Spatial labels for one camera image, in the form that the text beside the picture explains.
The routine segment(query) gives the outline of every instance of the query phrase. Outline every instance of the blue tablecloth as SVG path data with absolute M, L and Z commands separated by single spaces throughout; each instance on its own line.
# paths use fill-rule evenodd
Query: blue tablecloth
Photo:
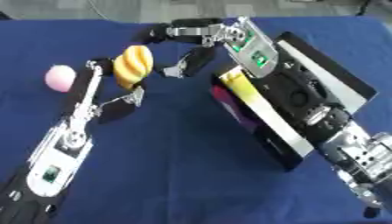
M 392 131 L 392 38 L 366 17 L 256 18 L 272 38 L 291 31 L 380 91 L 355 117 L 369 132 Z M 141 24 L 0 22 L 0 179 L 23 163 L 59 118 L 63 94 L 44 84 L 53 64 L 80 67 L 115 57 Z M 151 45 L 174 63 L 189 45 Z M 56 223 L 349 223 L 364 205 L 313 153 L 295 171 L 280 165 L 209 94 L 209 74 L 146 79 L 143 106 L 95 126 L 95 147 Z M 119 88 L 107 81 L 106 94 Z M 378 220 L 392 220 L 383 212 Z

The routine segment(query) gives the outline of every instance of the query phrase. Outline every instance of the robotic finger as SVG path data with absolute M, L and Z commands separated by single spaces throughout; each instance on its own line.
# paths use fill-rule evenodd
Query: robotic finger
M 122 58 L 136 52 L 144 54 L 138 54 L 132 60 L 149 61 L 149 64 L 139 62 L 139 67 L 130 69 L 132 72 L 124 70 L 121 65 L 133 61 Z M 132 46 L 124 55 L 115 61 L 89 60 L 78 72 L 58 123 L 49 129 L 26 163 L 0 188 L 0 224 L 47 223 L 59 211 L 74 176 L 94 146 L 88 124 L 95 118 L 114 121 L 140 107 L 144 89 L 137 83 L 151 71 L 151 53 L 144 46 Z M 128 93 L 99 104 L 97 93 L 102 79 L 112 74 Z M 118 102 L 122 102 L 121 106 L 114 107 Z

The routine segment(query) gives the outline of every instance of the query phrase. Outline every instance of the pink ball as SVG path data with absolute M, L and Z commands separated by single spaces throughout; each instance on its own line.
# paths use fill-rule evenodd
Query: pink ball
M 53 66 L 45 75 L 46 85 L 59 92 L 68 92 L 76 72 L 70 66 Z

